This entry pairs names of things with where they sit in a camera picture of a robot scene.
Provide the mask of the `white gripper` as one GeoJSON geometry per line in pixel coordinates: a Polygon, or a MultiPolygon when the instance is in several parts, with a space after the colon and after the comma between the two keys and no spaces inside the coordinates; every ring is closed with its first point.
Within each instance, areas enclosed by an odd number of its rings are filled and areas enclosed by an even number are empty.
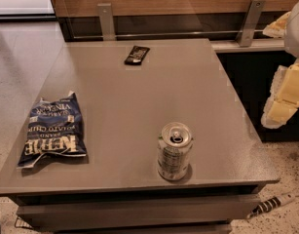
{"type": "Polygon", "coordinates": [[[291,12],[268,24],[263,34],[271,38],[284,37],[285,50],[297,58],[289,67],[278,67],[272,81],[271,94],[263,109],[262,126],[278,129],[299,109],[299,2],[291,12]]]}

